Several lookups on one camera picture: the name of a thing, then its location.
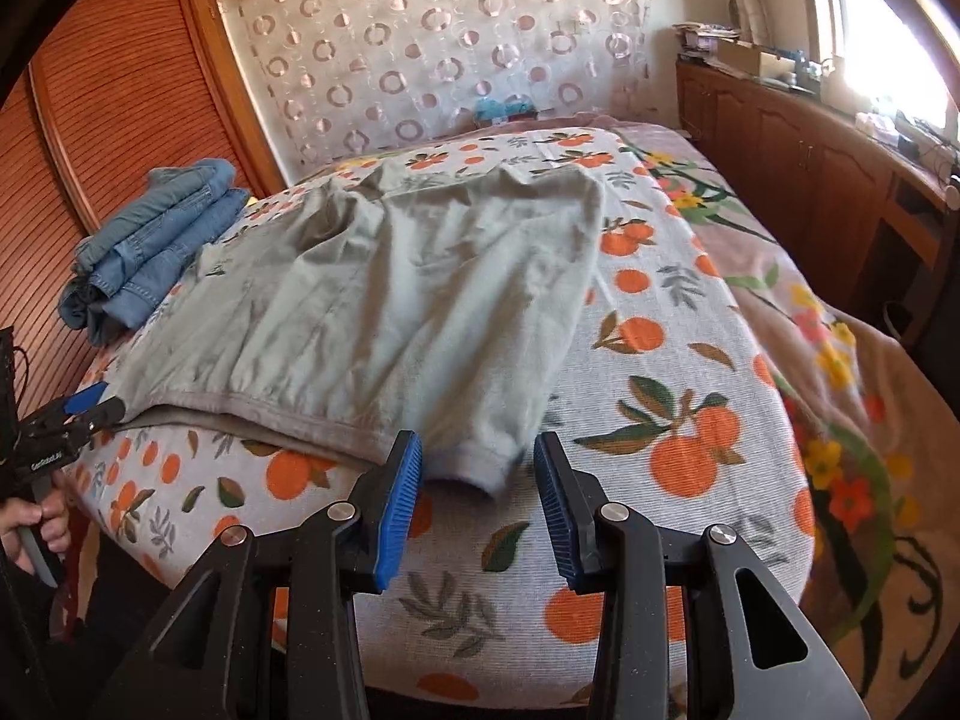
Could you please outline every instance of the human hand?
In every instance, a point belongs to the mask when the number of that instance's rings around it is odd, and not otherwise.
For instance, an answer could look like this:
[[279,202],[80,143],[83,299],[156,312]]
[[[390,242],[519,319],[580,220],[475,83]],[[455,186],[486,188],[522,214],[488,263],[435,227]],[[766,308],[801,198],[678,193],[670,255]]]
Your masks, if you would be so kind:
[[34,566],[30,562],[20,542],[16,529],[21,525],[40,526],[40,536],[47,542],[47,547],[56,555],[62,555],[70,546],[69,510],[66,506],[64,485],[66,478],[61,471],[54,471],[54,490],[40,503],[28,503],[19,498],[10,498],[0,506],[0,541],[11,562],[15,563],[28,574],[34,573]]

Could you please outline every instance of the light green garment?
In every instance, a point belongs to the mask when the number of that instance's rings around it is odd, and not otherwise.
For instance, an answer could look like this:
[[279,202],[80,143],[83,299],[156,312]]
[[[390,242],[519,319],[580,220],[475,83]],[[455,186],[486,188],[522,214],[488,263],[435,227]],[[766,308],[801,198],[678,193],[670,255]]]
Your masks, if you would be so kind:
[[415,430],[427,478],[495,493],[573,338],[603,204],[575,166],[458,179],[388,160],[352,191],[325,184],[204,250],[108,395],[141,424],[231,415],[234,433],[378,464]]

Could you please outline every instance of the wire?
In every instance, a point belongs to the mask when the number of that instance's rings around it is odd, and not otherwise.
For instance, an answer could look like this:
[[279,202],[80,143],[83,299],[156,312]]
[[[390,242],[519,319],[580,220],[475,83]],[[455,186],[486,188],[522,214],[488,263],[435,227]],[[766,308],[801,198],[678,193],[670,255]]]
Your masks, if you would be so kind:
[[16,410],[19,413],[23,396],[27,394],[27,384],[30,383],[30,357],[27,356],[27,350],[23,348],[23,346],[15,346],[13,348],[13,354],[17,352],[23,355],[23,383],[20,385],[20,394],[16,396]]

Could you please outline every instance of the stack of folded jeans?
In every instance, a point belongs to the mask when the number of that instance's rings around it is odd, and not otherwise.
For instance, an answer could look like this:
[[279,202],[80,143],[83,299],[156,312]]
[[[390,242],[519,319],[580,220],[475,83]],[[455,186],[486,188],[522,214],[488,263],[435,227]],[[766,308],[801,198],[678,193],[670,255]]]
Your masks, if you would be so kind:
[[66,325],[106,346],[147,322],[197,251],[246,205],[250,192],[230,189],[235,175],[223,159],[151,170],[147,191],[78,245],[59,300]]

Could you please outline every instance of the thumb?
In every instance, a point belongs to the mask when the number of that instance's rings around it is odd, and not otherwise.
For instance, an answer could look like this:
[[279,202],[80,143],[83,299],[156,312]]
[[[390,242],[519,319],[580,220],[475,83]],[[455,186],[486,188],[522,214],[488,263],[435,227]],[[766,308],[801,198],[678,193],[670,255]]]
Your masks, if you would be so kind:
[[0,536],[20,525],[35,525],[43,517],[43,509],[35,503],[11,498],[0,506]]

